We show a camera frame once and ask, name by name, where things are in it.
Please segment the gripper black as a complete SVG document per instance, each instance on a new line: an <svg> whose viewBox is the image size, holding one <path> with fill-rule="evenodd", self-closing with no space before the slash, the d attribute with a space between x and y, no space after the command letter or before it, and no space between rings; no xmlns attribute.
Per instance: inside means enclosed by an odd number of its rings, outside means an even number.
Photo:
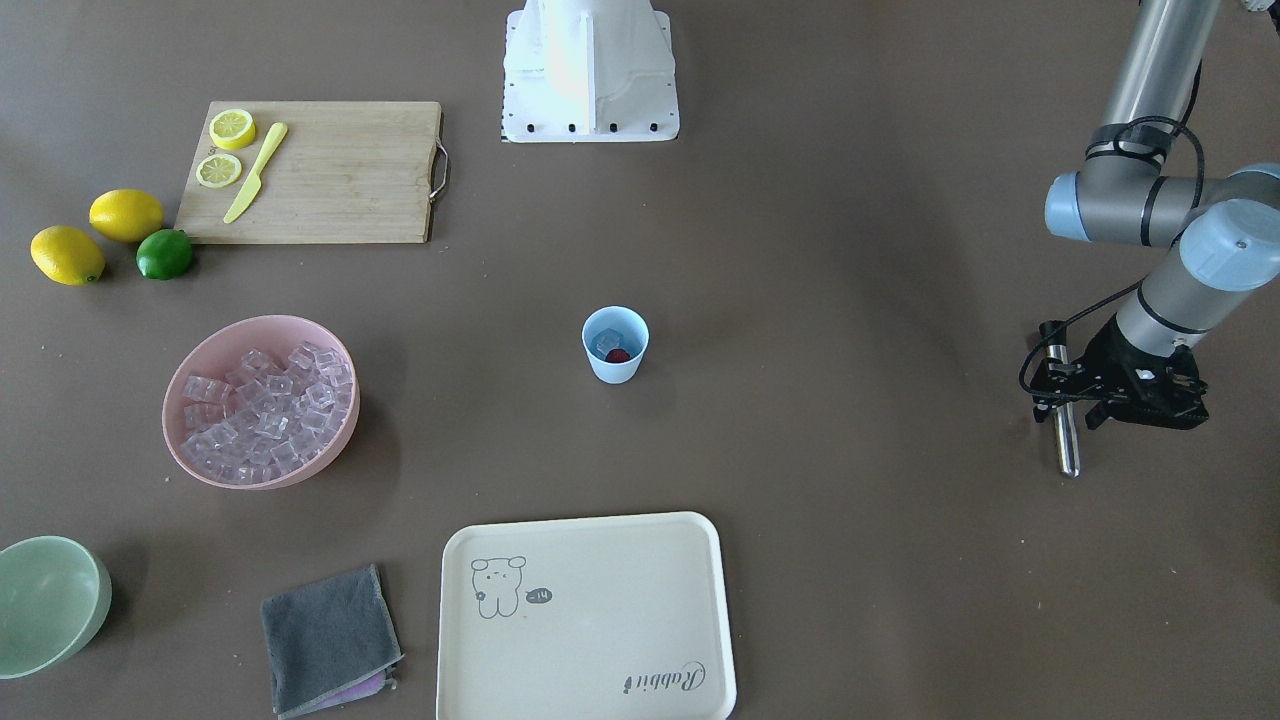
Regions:
<svg viewBox="0 0 1280 720"><path fill-rule="evenodd" d="M1089 430L1107 420L1189 430L1210 419L1203 401L1208 386L1188 347L1176 346L1169 356L1148 354L1130 343L1111 318L1079 363L1071 363L1066 327L1061 320L1039 324L1044 355L1032 377L1036 411L1089 398L1092 379L1100 383L1100 398L1085 413Z"/></svg>

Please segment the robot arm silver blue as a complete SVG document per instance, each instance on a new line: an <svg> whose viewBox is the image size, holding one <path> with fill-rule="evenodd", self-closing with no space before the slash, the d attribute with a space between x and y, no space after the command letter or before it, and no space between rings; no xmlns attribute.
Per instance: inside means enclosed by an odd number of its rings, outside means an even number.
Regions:
<svg viewBox="0 0 1280 720"><path fill-rule="evenodd" d="M1165 249L1165 259L1073 361L1043 359L1027 386L1033 415L1089 405L1114 419L1190 429L1206 421L1194 347L1277 277L1277 165L1221 179L1164 174L1176 138L1194 140L1196 95L1216 1L1143 1L1114 95L1079 172L1060 176L1044 222L1060 237Z"/></svg>

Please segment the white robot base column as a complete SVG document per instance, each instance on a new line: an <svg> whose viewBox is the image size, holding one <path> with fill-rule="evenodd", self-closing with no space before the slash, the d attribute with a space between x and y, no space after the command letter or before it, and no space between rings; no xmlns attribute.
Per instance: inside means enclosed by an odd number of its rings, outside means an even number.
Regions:
<svg viewBox="0 0 1280 720"><path fill-rule="evenodd" d="M671 20L652 3L526 1L504 28L503 141L678 137Z"/></svg>

